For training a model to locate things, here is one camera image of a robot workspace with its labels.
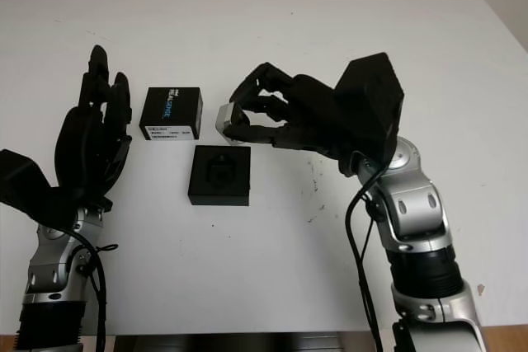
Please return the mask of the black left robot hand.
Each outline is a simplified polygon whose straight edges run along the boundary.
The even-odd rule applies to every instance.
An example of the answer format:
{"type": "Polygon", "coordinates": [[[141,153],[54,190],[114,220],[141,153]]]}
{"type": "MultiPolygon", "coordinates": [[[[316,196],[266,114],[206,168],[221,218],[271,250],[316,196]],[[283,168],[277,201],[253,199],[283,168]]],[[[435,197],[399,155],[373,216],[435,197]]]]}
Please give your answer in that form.
{"type": "Polygon", "coordinates": [[[106,193],[120,177],[132,137],[130,88],[119,72],[109,82],[107,53],[95,45],[78,104],[65,116],[54,151],[59,190],[77,206],[109,212],[106,193]]]}

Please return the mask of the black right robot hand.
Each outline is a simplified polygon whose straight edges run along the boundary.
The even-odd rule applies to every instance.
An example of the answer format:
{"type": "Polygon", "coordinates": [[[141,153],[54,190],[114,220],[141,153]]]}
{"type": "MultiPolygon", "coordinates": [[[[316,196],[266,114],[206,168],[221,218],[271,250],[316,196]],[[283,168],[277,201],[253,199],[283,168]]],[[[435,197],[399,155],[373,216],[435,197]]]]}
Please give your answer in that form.
{"type": "Polygon", "coordinates": [[[389,114],[372,81],[331,88],[262,63],[238,85],[218,127],[234,141],[322,154],[353,176],[362,159],[389,161],[389,114]]]}

